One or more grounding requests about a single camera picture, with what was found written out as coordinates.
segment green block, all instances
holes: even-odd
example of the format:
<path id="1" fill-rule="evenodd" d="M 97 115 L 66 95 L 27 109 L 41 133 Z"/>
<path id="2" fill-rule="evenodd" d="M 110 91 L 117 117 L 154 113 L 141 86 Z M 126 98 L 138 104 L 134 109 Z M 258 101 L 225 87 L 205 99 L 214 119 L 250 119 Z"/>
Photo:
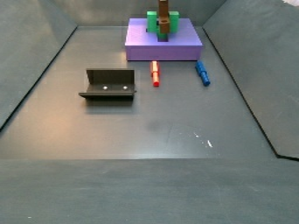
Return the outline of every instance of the green block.
<path id="1" fill-rule="evenodd" d="M 181 20 L 179 11 L 170 11 L 170 20 L 171 20 L 171 32 L 178 32 L 179 20 Z"/>
<path id="2" fill-rule="evenodd" d="M 167 37 L 169 37 L 169 33 L 162 33 L 161 26 L 159 26 L 159 28 L 157 30 L 157 35 L 158 35 L 159 39 L 167 39 Z"/>
<path id="3" fill-rule="evenodd" d="M 157 11 L 149 11 L 147 16 L 147 31 L 157 32 Z"/>

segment red marker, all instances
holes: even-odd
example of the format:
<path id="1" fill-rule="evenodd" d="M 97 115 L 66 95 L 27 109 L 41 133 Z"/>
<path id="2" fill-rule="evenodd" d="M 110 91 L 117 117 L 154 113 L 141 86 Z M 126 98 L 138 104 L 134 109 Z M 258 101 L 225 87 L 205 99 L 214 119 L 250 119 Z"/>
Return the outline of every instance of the red marker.
<path id="1" fill-rule="evenodd" d="M 154 86 L 159 87 L 161 81 L 159 81 L 159 75 L 161 75 L 161 67 L 157 60 L 151 62 L 151 74 L 154 77 Z"/>

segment purple block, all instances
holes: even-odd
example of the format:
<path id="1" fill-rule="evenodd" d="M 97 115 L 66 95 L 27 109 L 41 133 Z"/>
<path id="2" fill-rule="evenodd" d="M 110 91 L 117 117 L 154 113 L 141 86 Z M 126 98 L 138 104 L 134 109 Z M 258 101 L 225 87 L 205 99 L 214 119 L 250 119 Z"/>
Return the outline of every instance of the purple block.
<path id="1" fill-rule="evenodd" d="M 169 42 L 158 42 L 155 33 L 146 32 L 146 18 L 131 18 L 126 35 L 127 60 L 199 60 L 202 41 L 189 18 L 181 18 L 179 31 Z"/>

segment brown block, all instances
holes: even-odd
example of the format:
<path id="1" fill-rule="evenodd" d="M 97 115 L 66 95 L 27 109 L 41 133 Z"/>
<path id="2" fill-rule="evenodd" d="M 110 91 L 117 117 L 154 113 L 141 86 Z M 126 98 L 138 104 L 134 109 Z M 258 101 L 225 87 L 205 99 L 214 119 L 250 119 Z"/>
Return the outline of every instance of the brown block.
<path id="1" fill-rule="evenodd" d="M 159 17 L 169 17 L 169 0 L 158 0 L 159 2 Z"/>
<path id="2" fill-rule="evenodd" d="M 161 33 L 171 32 L 171 21 L 169 17 L 159 17 Z"/>

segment toy block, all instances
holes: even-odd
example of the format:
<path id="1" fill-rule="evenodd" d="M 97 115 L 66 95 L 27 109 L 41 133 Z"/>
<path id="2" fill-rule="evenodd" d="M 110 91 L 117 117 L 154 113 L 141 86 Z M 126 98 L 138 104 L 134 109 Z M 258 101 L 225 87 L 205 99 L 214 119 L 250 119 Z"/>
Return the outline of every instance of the toy block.
<path id="1" fill-rule="evenodd" d="M 161 33 L 170 33 L 171 21 L 169 15 L 169 0 L 158 0 L 159 2 L 159 26 Z"/>
<path id="2" fill-rule="evenodd" d="M 210 81 L 210 76 L 209 76 L 208 70 L 201 61 L 197 62 L 195 68 L 198 70 L 198 74 L 201 76 L 204 86 L 208 87 L 212 84 L 212 81 Z"/>
<path id="3" fill-rule="evenodd" d="M 158 26 L 157 26 L 157 11 L 149 11 L 147 12 L 147 32 L 157 32 Z"/>
<path id="4" fill-rule="evenodd" d="M 171 20 L 171 32 L 178 32 L 179 30 L 179 11 L 170 11 L 170 20 Z"/>
<path id="5" fill-rule="evenodd" d="M 89 100 L 126 97 L 134 99 L 137 92 L 135 70 L 87 69 L 89 90 L 79 95 Z"/>
<path id="6" fill-rule="evenodd" d="M 202 56 L 202 40 L 189 18 L 179 19 L 179 31 L 169 33 L 169 42 L 146 32 L 146 18 L 130 18 L 126 35 L 127 60 L 195 60 Z"/>
<path id="7" fill-rule="evenodd" d="M 158 0 L 159 2 L 159 17 L 169 17 L 169 0 Z"/>
<path id="8" fill-rule="evenodd" d="M 151 75 L 154 77 L 154 86 L 161 86 L 159 76 L 161 76 L 161 66 L 157 60 L 151 62 Z"/>
<path id="9" fill-rule="evenodd" d="M 161 28 L 162 27 L 159 26 L 159 31 L 157 33 L 158 41 L 159 42 L 167 42 L 169 41 L 169 34 L 167 33 L 162 33 Z"/>
<path id="10" fill-rule="evenodd" d="M 159 17 L 159 28 L 161 28 L 161 33 L 170 33 L 171 31 L 171 21 L 169 17 Z"/>

